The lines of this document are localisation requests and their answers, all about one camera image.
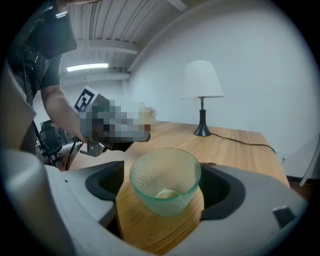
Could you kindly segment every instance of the wooden table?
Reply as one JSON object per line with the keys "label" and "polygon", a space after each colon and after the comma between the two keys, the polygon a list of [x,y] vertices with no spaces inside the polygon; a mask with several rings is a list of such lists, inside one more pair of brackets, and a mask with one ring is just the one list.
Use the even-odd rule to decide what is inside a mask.
{"label": "wooden table", "polygon": [[[174,217],[161,217],[146,208],[129,181],[130,167],[141,155],[160,148],[177,148],[194,155],[200,163],[215,163],[268,175],[289,186],[281,164],[266,146],[245,145],[211,135],[193,134],[197,125],[158,121],[148,142],[135,142],[126,152],[107,151],[99,157],[78,153],[70,170],[124,160],[124,182],[116,197],[119,222],[124,240],[140,249],[164,254],[175,247],[198,225],[204,208],[203,195],[197,188],[187,208]],[[212,133],[246,143],[268,144],[259,132],[209,127]]]}

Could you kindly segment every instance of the ceiling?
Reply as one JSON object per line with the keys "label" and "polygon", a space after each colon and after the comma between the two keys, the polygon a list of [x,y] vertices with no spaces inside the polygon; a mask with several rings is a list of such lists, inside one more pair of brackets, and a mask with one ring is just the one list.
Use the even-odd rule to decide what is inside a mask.
{"label": "ceiling", "polygon": [[139,52],[170,22],[203,0],[102,0],[67,8],[77,49],[64,54],[63,80],[92,73],[67,67],[108,63],[108,70],[126,72]]}

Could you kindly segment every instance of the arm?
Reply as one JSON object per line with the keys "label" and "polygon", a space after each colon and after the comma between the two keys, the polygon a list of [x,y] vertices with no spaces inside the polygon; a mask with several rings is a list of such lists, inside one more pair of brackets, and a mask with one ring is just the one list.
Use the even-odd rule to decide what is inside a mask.
{"label": "arm", "polygon": [[80,118],[67,102],[66,94],[61,90],[60,85],[41,89],[41,98],[46,113],[55,124],[83,142],[86,141],[80,131]]}

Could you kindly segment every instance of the glass bowl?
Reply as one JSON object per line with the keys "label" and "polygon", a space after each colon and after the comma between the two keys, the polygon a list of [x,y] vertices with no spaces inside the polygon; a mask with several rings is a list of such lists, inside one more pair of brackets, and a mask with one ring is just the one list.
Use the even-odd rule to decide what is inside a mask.
{"label": "glass bowl", "polygon": [[177,215],[190,203],[201,177],[201,166],[190,153],[160,148],[140,156],[129,179],[142,202],[161,216]]}

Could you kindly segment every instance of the white wall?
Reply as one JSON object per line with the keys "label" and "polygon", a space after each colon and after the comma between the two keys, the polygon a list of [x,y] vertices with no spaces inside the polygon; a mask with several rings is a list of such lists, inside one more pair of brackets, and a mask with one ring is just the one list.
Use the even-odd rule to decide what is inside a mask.
{"label": "white wall", "polygon": [[[181,100],[184,67],[210,61],[223,98],[206,99],[207,124],[261,132],[302,177],[320,132],[320,78],[294,25],[262,3],[229,1],[183,20],[152,45],[132,71],[134,98],[157,120],[197,124],[200,100]],[[305,157],[301,148],[308,148]]]}
{"label": "white wall", "polygon": [[[66,99],[71,106],[74,106],[77,99],[79,98],[83,88],[89,86],[101,95],[105,96],[109,100],[115,100],[117,106],[123,106],[122,111],[127,110],[128,107],[124,102],[127,101],[126,93],[123,90],[123,84],[121,80],[103,80],[103,81],[91,81],[91,82],[81,82],[77,84],[70,84],[62,86],[62,90],[66,93]],[[40,123],[49,120],[45,108],[43,106],[41,96],[37,95],[33,100],[33,109],[36,112],[34,122],[38,128],[41,130]]]}

